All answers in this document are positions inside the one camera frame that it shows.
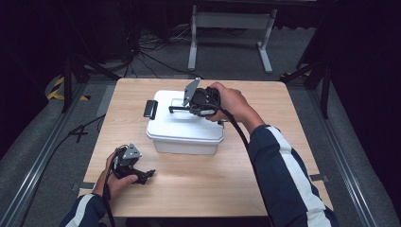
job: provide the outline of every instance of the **wrist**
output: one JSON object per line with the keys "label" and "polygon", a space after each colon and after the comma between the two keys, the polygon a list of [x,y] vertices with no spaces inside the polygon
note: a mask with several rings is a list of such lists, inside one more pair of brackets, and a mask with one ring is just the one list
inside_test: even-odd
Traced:
{"label": "wrist", "polygon": [[249,134],[252,134],[253,130],[260,125],[264,125],[262,117],[253,109],[250,108],[244,115],[242,119],[242,124],[245,126]]}
{"label": "wrist", "polygon": [[104,183],[106,181],[106,174],[107,174],[107,170],[103,170],[99,176],[99,178],[97,179],[96,185],[94,190],[92,191],[93,194],[97,194],[100,197],[103,196],[103,186]]}

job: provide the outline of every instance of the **left hand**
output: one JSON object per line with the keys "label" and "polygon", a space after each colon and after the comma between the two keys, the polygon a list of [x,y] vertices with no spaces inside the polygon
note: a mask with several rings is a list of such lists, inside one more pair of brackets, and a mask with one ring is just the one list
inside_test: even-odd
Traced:
{"label": "left hand", "polygon": [[[113,160],[115,152],[113,152],[111,155],[109,155],[109,157],[107,158],[106,161],[106,167],[105,169],[101,172],[96,186],[94,188],[94,190],[92,191],[92,193],[98,194],[100,197],[103,196],[103,186],[104,186],[104,182],[106,181],[106,174],[109,170],[109,166]],[[109,189],[110,189],[110,195],[113,198],[116,198],[121,190],[130,185],[131,183],[134,183],[138,180],[138,176],[136,175],[130,175],[127,176],[125,178],[122,179],[117,179],[113,173],[111,173],[111,175],[109,176],[109,180],[108,180],[108,185],[109,185]]]}

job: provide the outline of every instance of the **black clip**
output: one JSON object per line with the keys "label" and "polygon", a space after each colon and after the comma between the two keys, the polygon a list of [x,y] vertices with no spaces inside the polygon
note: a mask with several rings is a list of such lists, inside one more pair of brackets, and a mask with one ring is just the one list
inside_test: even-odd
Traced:
{"label": "black clip", "polygon": [[158,102],[156,100],[148,100],[147,106],[144,110],[144,117],[148,117],[150,118],[150,120],[154,120],[154,118],[156,117],[157,105]]}

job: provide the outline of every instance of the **hand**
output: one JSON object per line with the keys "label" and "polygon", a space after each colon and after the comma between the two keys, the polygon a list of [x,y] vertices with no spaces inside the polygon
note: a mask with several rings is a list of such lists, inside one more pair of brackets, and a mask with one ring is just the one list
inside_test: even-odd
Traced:
{"label": "hand", "polygon": [[[232,114],[235,121],[242,122],[245,128],[247,128],[248,133],[252,133],[257,126],[265,124],[240,91],[226,88],[219,82],[211,84],[210,87],[218,89],[221,98],[221,107]],[[206,116],[206,119],[211,121],[227,120],[227,116],[218,111],[215,115]]]}
{"label": "hand", "polygon": [[[110,164],[113,160],[115,152],[113,152],[106,161],[106,167],[105,169],[101,172],[96,186],[92,193],[98,194],[100,197],[103,196],[103,186],[104,182],[106,181],[106,174],[109,171]],[[111,173],[109,180],[108,180],[108,185],[110,189],[110,195],[112,198],[115,198],[119,195],[121,190],[126,187],[127,185],[130,185],[131,183],[134,183],[138,180],[138,176],[136,175],[130,175],[125,178],[117,179],[113,173]]]}

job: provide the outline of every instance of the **metal rail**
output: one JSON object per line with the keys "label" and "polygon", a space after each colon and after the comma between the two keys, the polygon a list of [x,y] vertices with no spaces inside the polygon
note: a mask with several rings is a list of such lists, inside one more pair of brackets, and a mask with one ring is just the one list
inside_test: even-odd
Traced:
{"label": "metal rail", "polygon": [[354,206],[357,208],[357,213],[359,214],[360,220],[362,221],[363,226],[378,226],[375,221],[374,216],[372,215],[371,210],[369,209],[368,204],[360,190],[360,185],[355,177],[351,167],[349,166],[344,153],[342,152],[339,141],[337,140],[336,134],[333,131],[333,128],[330,124],[329,120],[324,119],[322,112],[320,110],[320,101],[318,95],[311,90],[307,90],[309,98],[312,101],[313,108],[316,114],[319,116],[319,120],[321,121],[323,128],[328,136],[328,139],[333,148],[334,159],[336,160],[337,166],[339,167],[340,174],[344,179],[345,185],[348,189],[348,192],[351,196],[352,201],[354,202]]}
{"label": "metal rail", "polygon": [[20,189],[18,190],[17,194],[9,205],[9,208],[7,209],[5,215],[2,217],[0,221],[0,226],[15,226],[17,218],[25,207],[26,202],[31,196],[34,196],[32,195],[32,192],[36,184],[39,183],[40,176],[44,174],[45,165],[52,154],[56,142],[58,142],[60,138],[60,133],[69,116],[71,115],[71,112],[73,112],[75,106],[77,105],[79,98],[82,96],[85,88],[86,84],[79,83],[76,85],[76,91],[73,95],[72,105],[70,106],[70,108],[68,108],[68,111],[62,113],[57,120],[56,125],[54,126],[52,132],[46,140],[44,147],[35,160],[35,163],[26,174],[26,177],[21,184]]}

